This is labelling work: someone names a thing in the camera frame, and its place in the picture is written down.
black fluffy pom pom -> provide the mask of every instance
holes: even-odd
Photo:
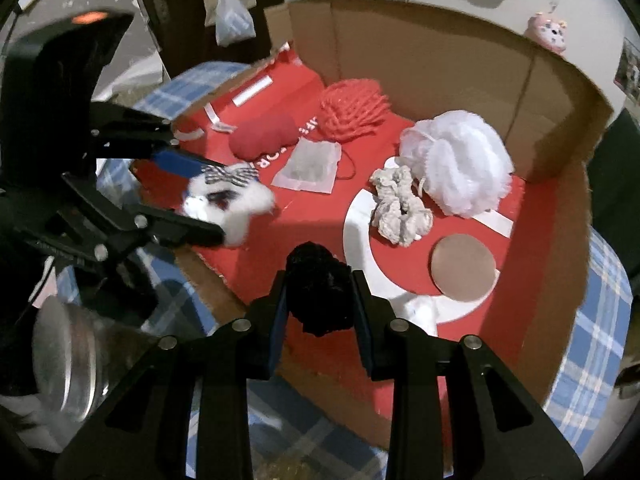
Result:
[[[351,267],[312,242],[287,257],[287,307],[316,337],[353,327]]]

orange light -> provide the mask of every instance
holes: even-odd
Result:
[[[108,16],[106,12],[97,12],[96,10],[88,12],[86,14],[80,14],[80,16],[74,17],[71,21],[79,25],[89,25],[90,23],[99,22]]]

red cloth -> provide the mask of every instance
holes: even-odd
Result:
[[[287,114],[267,114],[238,124],[229,135],[229,149],[237,158],[253,162],[298,142],[300,131]]]

metal screw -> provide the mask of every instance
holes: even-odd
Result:
[[[468,335],[465,337],[465,346],[472,350],[478,350],[482,346],[482,339],[477,335]]]
[[[96,260],[103,262],[109,257],[109,251],[104,244],[98,244],[94,247],[94,256]]]
[[[400,319],[399,317],[395,318],[391,323],[389,323],[391,330],[394,332],[406,332],[409,330],[409,324],[404,319]]]
[[[162,350],[171,350],[172,348],[175,348],[177,345],[178,345],[178,340],[172,335],[164,336],[158,342],[158,348]]]
[[[136,215],[133,221],[138,229],[146,229],[149,225],[149,222],[144,215]]]
[[[233,328],[236,332],[246,332],[251,328],[251,321],[245,318],[236,319],[231,325],[231,328]]]

pink plush toy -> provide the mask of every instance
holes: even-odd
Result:
[[[556,54],[566,50],[564,42],[565,22],[558,22],[551,13],[539,12],[529,20],[525,36]]]

